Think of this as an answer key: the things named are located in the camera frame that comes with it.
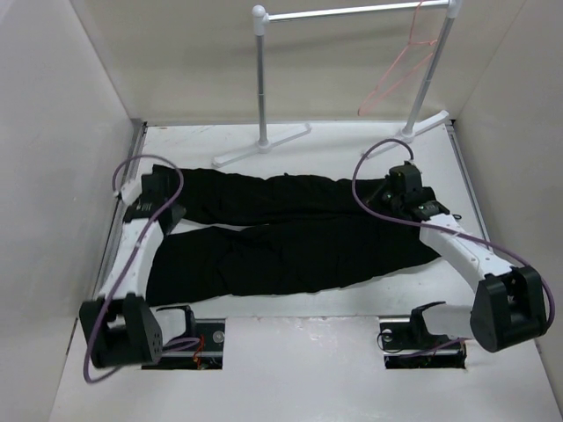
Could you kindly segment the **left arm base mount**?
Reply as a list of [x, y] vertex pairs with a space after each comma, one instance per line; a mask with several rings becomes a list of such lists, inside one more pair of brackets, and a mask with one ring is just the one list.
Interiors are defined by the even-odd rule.
[[225, 319], [197, 319], [195, 337], [200, 339], [197, 344], [170, 346], [171, 351], [158, 363], [144, 365], [142, 370], [221, 370], [225, 332]]

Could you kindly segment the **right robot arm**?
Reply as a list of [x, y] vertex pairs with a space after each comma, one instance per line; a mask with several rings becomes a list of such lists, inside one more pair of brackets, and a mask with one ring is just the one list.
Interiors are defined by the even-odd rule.
[[404, 162], [389, 170], [377, 199], [393, 221], [418, 229], [420, 240], [445, 259], [471, 288], [470, 306], [431, 303], [414, 309], [408, 337], [418, 347], [440, 335], [476, 340], [490, 353], [538, 338], [548, 330], [544, 287], [532, 266], [515, 266], [467, 233], [434, 192], [422, 184], [419, 169]]

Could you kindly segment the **black trousers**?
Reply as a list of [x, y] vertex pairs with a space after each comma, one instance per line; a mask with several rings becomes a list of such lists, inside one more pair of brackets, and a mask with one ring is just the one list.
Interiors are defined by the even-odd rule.
[[159, 246], [146, 290], [152, 306], [317, 293], [438, 259], [415, 227], [387, 221], [379, 179], [152, 172], [198, 224]]

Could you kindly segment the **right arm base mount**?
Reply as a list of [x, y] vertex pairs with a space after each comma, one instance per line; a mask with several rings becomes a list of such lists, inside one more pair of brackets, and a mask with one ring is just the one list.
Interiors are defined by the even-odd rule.
[[379, 319], [377, 345], [386, 369], [465, 369], [462, 339], [430, 334], [413, 316]]

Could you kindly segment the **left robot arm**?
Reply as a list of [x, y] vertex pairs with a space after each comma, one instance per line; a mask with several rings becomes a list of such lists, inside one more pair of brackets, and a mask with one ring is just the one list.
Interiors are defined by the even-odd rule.
[[117, 255], [96, 297], [79, 310], [87, 343], [85, 369], [156, 364], [164, 353], [196, 343], [188, 306], [159, 308], [146, 300], [157, 250], [186, 212], [177, 202], [183, 187], [181, 170], [168, 165], [164, 173], [144, 174], [119, 190], [127, 209]]

